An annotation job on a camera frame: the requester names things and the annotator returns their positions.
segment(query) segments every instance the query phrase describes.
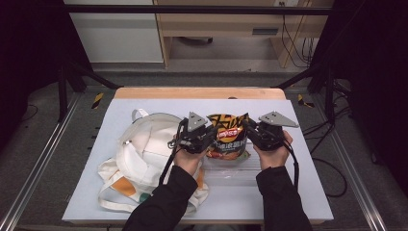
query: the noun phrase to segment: snack bag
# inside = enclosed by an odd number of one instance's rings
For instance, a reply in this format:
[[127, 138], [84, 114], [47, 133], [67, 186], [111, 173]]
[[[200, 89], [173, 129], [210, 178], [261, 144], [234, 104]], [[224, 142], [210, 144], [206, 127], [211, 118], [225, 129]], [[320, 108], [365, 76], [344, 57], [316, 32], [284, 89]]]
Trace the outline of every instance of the snack bag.
[[214, 126], [220, 125], [217, 140], [210, 146], [207, 156], [221, 160], [241, 160], [249, 157], [246, 147], [246, 131], [242, 121], [248, 120], [249, 115], [241, 116], [214, 114], [208, 115], [208, 119]]

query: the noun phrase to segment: red logo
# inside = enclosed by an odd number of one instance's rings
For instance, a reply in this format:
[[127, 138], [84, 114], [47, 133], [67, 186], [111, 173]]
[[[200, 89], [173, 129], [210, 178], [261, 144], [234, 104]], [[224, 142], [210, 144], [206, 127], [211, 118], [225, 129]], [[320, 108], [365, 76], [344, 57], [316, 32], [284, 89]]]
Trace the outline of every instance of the red logo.
[[231, 128], [228, 130], [225, 130], [223, 132], [218, 133], [218, 138], [232, 138], [236, 137], [238, 135], [238, 129], [237, 128]]

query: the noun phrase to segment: wall outlet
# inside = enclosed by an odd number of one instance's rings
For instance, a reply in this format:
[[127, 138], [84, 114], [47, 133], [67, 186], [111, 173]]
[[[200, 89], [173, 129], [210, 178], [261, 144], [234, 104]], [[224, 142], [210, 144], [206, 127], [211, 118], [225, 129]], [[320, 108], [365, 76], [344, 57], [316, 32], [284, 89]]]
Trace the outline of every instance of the wall outlet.
[[299, 0], [275, 0], [273, 7], [296, 7]]

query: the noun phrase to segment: black sleeve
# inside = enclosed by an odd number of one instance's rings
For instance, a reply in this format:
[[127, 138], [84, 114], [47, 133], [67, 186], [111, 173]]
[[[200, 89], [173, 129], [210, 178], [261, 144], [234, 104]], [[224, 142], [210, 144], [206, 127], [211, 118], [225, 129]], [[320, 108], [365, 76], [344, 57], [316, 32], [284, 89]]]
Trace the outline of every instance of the black sleeve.
[[285, 167], [269, 167], [261, 171], [256, 180], [264, 199], [266, 231], [312, 230]]
[[133, 211], [123, 230], [173, 230], [186, 213], [189, 199], [196, 189], [194, 178], [182, 168], [173, 166], [167, 184], [156, 188], [153, 195]]

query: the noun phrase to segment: white cabinet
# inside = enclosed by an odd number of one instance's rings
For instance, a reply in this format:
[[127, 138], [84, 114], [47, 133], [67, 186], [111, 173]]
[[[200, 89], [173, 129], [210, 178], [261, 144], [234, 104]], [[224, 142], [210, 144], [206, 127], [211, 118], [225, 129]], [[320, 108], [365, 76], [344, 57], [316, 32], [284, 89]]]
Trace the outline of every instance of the white cabinet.
[[[152, 5], [150, 0], [64, 0], [66, 4]], [[91, 63], [162, 63], [153, 13], [71, 13]]]

